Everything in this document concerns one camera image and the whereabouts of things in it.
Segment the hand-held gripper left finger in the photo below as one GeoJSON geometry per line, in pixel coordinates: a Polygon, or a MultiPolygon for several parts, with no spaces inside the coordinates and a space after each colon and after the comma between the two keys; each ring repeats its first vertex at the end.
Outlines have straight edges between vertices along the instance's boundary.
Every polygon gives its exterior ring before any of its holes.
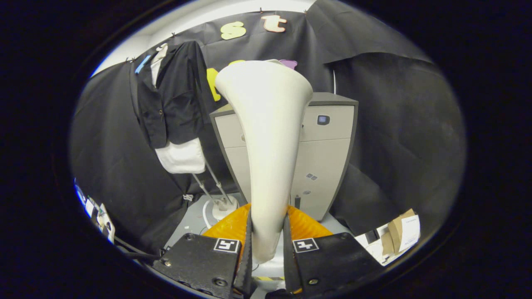
{"type": "Polygon", "coordinates": [[[152,269],[181,288],[219,299],[251,297],[251,206],[238,208],[198,235],[186,233],[152,269]]]}

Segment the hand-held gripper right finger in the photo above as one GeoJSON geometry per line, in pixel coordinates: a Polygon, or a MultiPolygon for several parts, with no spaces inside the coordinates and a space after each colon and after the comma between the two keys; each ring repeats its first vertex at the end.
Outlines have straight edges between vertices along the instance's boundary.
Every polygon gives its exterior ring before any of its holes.
{"type": "Polygon", "coordinates": [[[332,233],[289,206],[284,219],[286,289],[297,299],[342,297],[375,280],[382,270],[347,232],[332,233]]]}

